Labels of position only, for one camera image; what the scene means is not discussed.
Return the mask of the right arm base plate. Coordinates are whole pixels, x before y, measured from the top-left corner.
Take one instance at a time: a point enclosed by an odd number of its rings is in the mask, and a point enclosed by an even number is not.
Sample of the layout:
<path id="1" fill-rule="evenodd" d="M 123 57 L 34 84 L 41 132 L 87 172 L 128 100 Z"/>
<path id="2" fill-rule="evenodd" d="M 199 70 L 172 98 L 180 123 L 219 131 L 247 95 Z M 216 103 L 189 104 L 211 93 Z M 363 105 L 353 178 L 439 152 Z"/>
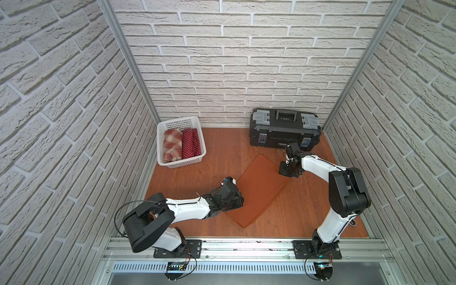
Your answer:
<path id="1" fill-rule="evenodd" d="M 292 241 L 294 256 L 297 260 L 316 259 L 342 259 L 338 242 L 321 243 L 316 240 Z"/>

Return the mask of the white plastic basket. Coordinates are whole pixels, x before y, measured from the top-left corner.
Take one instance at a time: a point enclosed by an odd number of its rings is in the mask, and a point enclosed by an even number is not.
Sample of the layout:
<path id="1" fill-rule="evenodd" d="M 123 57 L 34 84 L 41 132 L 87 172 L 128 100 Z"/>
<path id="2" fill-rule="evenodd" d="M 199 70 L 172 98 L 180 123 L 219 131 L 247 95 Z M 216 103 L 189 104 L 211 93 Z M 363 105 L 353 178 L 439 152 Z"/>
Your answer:
<path id="1" fill-rule="evenodd" d="M 165 131 L 169 129 L 178 129 L 180 132 L 183 133 L 183 131 L 187 128 L 196 128 L 198 129 L 198 135 L 199 135 L 199 140 L 201 143 L 201 151 L 202 154 L 200 156 L 192 157 L 189 159 L 181 159 L 178 161 L 170 162 L 170 163 L 165 163 L 163 161 L 163 142 L 164 142 L 164 135 Z M 193 163 L 199 163 L 202 161 L 203 157 L 206 155 L 206 148 L 205 148 L 205 142 L 204 142 L 204 137 L 203 137 L 203 132 L 201 130 L 201 124 L 199 119 L 196 116 L 187 116 L 183 118 L 178 118 L 178 119 L 171 119 L 168 121 L 163 121 L 160 122 L 157 125 L 157 162 L 161 166 L 166 166 L 168 168 L 177 168 L 185 165 L 191 165 Z"/>

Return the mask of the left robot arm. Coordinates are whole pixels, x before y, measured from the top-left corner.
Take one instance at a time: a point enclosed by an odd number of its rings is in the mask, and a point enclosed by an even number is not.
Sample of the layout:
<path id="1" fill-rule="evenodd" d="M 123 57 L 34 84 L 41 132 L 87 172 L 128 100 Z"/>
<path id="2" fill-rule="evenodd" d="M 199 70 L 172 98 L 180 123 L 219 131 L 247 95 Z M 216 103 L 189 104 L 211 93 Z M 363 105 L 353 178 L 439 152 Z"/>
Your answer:
<path id="1" fill-rule="evenodd" d="M 122 224 L 132 252 L 143 252 L 154 248 L 160 253 L 180 258 L 192 254 L 192 248 L 199 246 L 185 239 L 178 228 L 171 225 L 187 220 L 205 220 L 217 217 L 221 212 L 228 212 L 243 207 L 244 198 L 236 181 L 227 177 L 219 187 L 209 194 L 193 199 L 165 198 L 156 193 L 145 200 L 138 200 L 138 206 L 128 212 Z"/>

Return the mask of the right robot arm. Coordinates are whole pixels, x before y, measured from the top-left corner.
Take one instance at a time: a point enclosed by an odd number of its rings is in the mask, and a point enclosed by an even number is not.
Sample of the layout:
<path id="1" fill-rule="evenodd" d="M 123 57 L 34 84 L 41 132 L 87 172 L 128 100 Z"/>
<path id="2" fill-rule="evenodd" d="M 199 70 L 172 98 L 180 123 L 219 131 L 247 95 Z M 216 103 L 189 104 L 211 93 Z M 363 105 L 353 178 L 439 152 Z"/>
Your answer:
<path id="1" fill-rule="evenodd" d="M 280 163 L 279 173 L 299 178 L 304 172 L 311 172 L 328 183 L 330 210 L 310 241 L 293 243 L 296 257 L 340 259 L 340 236 L 351 221 L 371 206 L 362 172 L 355 167 L 338 166 L 314 154 L 304 153 L 298 143 L 293 142 L 286 146 L 286 160 Z"/>

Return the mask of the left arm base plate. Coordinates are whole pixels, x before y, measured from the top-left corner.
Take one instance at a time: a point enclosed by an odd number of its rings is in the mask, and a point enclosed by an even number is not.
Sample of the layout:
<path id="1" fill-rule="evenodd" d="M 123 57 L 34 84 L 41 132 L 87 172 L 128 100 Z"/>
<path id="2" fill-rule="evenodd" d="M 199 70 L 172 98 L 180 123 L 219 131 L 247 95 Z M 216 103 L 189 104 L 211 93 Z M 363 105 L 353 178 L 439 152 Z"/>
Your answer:
<path id="1" fill-rule="evenodd" d="M 201 248 L 203 241 L 200 239 L 188 239 L 183 244 L 179 245 L 177 249 L 168 251 L 161 248 L 154 250 L 154 258 L 191 258 L 199 259 L 201 256 Z"/>

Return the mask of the orange skirt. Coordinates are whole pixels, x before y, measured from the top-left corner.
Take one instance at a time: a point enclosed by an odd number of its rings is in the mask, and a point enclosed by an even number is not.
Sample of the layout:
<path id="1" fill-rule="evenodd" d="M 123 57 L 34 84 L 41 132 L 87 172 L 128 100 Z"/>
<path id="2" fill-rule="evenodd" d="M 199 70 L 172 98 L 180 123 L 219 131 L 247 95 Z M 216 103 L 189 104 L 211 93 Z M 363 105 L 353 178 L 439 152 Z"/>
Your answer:
<path id="1" fill-rule="evenodd" d="M 289 178 L 279 174 L 279 167 L 259 154 L 236 181 L 243 206 L 227 215 L 243 228 L 248 227 L 265 212 Z"/>

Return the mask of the red polka dot skirt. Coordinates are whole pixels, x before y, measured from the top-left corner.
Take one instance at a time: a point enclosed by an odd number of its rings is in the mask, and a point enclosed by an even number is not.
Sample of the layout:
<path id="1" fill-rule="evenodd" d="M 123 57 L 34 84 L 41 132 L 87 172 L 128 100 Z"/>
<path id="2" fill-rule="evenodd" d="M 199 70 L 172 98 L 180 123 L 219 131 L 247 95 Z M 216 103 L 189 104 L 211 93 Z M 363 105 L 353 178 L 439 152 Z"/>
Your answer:
<path id="1" fill-rule="evenodd" d="M 200 156 L 201 154 L 202 151 L 198 129 L 185 129 L 182 136 L 182 158 L 189 159 L 192 157 Z"/>

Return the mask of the red plaid skirt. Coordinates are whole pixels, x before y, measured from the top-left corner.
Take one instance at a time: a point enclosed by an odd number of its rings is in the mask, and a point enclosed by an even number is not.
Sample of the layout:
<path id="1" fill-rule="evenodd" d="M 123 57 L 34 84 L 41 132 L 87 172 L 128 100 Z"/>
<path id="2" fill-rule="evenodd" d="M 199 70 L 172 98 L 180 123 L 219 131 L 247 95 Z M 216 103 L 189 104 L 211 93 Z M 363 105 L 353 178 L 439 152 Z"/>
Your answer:
<path id="1" fill-rule="evenodd" d="M 182 159 L 182 138 L 183 133 L 178 129 L 165 131 L 163 142 L 163 161 L 165 163 Z"/>

